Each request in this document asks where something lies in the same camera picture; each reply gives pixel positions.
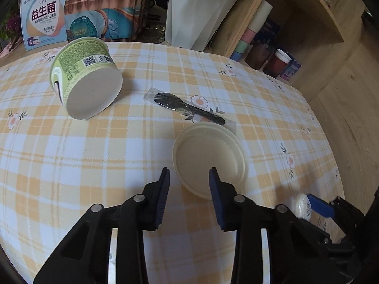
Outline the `small white round packet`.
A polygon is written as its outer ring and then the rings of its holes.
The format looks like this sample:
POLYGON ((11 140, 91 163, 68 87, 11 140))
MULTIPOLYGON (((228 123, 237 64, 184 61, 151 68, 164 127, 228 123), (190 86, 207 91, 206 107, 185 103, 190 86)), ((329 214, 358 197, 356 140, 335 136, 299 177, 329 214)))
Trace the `small white round packet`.
POLYGON ((306 194, 298 194, 294 201, 295 215, 298 219, 309 221, 311 218, 311 204, 306 194))

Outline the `black plastic fork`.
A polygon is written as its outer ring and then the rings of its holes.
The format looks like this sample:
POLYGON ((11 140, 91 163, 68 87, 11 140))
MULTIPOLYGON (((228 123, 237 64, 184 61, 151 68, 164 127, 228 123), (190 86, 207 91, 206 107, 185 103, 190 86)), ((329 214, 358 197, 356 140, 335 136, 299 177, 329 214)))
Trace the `black plastic fork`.
POLYGON ((183 100, 175 94, 150 88, 143 99, 160 107, 179 112, 181 116, 191 122, 213 122, 236 134, 236 122, 228 119, 225 112, 219 107, 212 107, 203 96, 191 96, 190 100, 183 100))

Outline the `green paper noodle cup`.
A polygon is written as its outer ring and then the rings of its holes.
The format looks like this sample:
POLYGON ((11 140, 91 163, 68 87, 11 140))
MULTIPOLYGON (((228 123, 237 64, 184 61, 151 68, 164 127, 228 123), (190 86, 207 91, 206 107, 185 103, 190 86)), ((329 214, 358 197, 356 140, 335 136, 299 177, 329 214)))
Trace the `green paper noodle cup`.
POLYGON ((85 120, 112 104, 123 76, 104 41, 83 37, 65 45, 54 58, 50 84, 68 115, 85 120))

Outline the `orange plaid tablecloth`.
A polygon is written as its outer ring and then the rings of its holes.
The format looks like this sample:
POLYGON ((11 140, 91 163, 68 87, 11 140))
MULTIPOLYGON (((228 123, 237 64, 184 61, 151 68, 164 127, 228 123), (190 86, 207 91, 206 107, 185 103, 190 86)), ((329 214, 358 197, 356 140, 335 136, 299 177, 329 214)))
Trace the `orange plaid tablecloth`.
POLYGON ((108 47, 123 88, 89 120, 70 118, 50 87, 56 49, 1 59, 1 246, 27 282, 92 204, 121 204, 173 166, 174 141, 192 120, 145 101, 151 88, 234 122, 249 166, 242 192, 257 204, 343 195, 325 133, 290 85, 214 54, 108 47))

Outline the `small purple blue box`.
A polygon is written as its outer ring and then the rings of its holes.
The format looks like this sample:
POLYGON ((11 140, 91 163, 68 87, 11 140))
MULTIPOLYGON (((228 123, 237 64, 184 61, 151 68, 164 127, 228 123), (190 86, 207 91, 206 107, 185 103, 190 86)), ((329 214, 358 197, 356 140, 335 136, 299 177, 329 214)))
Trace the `small purple blue box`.
POLYGON ((280 78, 289 81, 300 68, 301 63, 299 63, 297 60, 292 60, 280 73, 280 78))

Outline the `red cup white rim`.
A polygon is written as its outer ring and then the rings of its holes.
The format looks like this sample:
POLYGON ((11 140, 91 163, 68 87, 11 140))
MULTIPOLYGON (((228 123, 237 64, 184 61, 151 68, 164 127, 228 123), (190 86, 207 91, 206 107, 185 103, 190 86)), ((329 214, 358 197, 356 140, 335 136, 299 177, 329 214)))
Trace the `red cup white rim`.
POLYGON ((281 49, 277 49, 271 56, 263 72, 273 78, 276 78, 283 72, 283 70, 292 61, 292 57, 281 49))

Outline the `dark brown cup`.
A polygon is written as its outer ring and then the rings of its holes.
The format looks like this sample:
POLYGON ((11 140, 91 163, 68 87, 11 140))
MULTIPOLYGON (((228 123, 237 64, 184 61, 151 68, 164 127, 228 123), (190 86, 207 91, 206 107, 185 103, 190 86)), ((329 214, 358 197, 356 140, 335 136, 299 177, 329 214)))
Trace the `dark brown cup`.
POLYGON ((256 43, 245 58, 245 63, 255 70, 261 69, 271 55, 268 44, 256 43))

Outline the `white angular flower vase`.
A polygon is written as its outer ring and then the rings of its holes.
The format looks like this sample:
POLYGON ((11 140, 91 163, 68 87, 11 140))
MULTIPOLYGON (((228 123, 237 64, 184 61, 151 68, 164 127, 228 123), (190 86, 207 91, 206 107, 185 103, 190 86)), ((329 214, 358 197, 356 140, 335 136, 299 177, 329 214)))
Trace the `white angular flower vase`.
POLYGON ((203 51, 236 0, 168 0, 165 41, 203 51))

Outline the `wooden shelf unit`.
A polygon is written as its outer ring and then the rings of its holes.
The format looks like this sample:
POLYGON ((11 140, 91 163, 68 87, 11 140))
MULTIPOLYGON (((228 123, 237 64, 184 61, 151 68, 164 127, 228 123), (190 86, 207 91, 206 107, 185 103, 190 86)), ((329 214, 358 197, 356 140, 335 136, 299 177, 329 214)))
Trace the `wooden shelf unit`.
POLYGON ((230 57, 262 1, 281 29, 275 43, 301 63, 290 79, 307 101, 324 89, 349 59, 364 31, 362 0, 237 0, 209 46, 230 57))

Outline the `pink teal gift box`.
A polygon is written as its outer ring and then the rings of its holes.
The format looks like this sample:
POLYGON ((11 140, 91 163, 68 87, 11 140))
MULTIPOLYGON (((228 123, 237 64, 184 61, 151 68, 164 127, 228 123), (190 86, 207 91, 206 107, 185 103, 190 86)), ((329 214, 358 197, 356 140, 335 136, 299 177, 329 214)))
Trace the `pink teal gift box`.
POLYGON ((69 42, 83 37, 131 42, 142 29, 146 0, 67 0, 64 6, 69 42))

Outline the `stack of pastel cups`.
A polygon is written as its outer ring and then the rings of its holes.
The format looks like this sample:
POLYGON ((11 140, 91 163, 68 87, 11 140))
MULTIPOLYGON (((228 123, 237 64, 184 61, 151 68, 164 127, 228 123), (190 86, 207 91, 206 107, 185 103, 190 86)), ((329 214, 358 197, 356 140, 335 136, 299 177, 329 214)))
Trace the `stack of pastel cups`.
POLYGON ((249 25, 247 26, 244 34, 242 35, 240 41, 238 42, 236 48, 231 54, 230 59, 239 62, 249 44, 252 42, 254 37, 257 35, 259 30, 263 27, 267 17, 269 16, 273 6, 262 0, 260 6, 255 12, 253 18, 251 19, 249 25))

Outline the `white blue probiotic box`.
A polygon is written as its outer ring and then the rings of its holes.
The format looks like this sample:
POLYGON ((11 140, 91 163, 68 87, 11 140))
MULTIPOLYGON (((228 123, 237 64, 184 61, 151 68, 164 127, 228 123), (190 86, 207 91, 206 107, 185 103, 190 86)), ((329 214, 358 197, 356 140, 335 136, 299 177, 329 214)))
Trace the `white blue probiotic box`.
POLYGON ((67 0, 22 0, 21 28, 25 50, 64 42, 67 0))

